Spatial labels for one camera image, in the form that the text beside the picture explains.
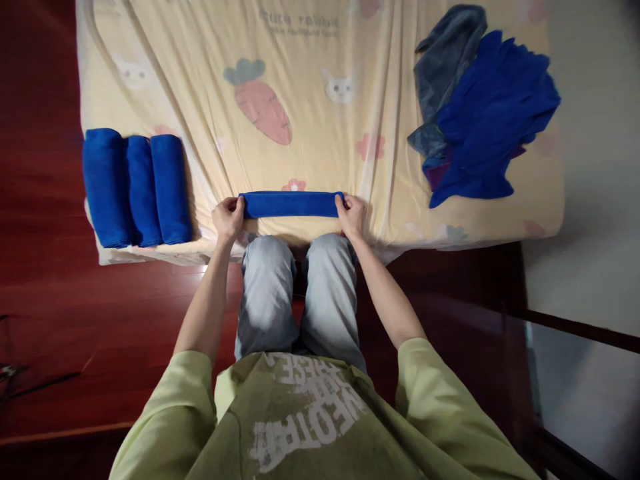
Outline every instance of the pile of towels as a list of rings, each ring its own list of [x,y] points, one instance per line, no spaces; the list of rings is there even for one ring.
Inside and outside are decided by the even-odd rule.
[[[408,138],[426,156],[436,208],[452,195],[507,197],[509,162],[543,131],[560,96],[549,58],[487,29],[484,8],[456,5],[418,45],[414,68],[424,125]]]
[[[105,248],[153,247],[193,238],[180,138],[122,138],[87,130],[83,173],[93,228]]]

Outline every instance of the bed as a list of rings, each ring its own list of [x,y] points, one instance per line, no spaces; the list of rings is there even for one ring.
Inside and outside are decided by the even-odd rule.
[[[381,255],[555,235],[563,219],[557,126],[514,159],[515,194],[452,197],[429,209],[413,50],[450,6],[440,0],[77,0],[81,122],[128,136],[182,138],[194,241],[103,249],[100,263],[209,260],[219,200],[258,190],[344,191],[370,207]],[[544,2],[484,0],[489,31],[548,53]],[[246,221],[293,247],[339,232],[336,219]]]

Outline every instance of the blue towel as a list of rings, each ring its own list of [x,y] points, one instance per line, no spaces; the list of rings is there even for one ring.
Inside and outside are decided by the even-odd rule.
[[[112,129],[87,130],[82,170],[93,228],[104,248],[123,248],[135,241],[129,208],[125,142]]]
[[[132,135],[127,140],[129,166],[129,204],[135,228],[134,245],[154,247],[162,244],[149,139]]]
[[[342,192],[258,191],[241,193],[245,198],[245,218],[334,217],[338,218],[335,196]]]
[[[168,245],[193,238],[182,142],[174,135],[151,137],[155,199],[162,238]]]
[[[513,193],[505,178],[512,153],[547,127],[560,96],[547,73],[549,58],[486,35],[476,60],[451,102],[438,112],[438,125],[452,145],[451,166],[433,192],[430,208],[452,195],[496,199]]]

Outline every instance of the leg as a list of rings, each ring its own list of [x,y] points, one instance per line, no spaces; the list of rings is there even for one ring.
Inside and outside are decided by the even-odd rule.
[[[242,260],[244,278],[235,358],[261,351],[291,351],[299,330],[291,311],[295,262],[272,236],[251,242]]]
[[[307,298],[300,328],[315,355],[344,360],[366,372],[355,322],[355,254],[334,233],[316,238],[305,260]]]

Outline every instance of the gray towel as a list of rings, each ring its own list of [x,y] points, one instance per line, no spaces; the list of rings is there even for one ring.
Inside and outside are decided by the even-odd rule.
[[[408,140],[427,160],[445,158],[447,142],[437,127],[436,115],[451,99],[486,30],[484,8],[456,5],[415,49],[416,53],[423,53],[413,72],[424,125]],[[434,165],[430,166],[437,166],[437,162],[431,162]]]

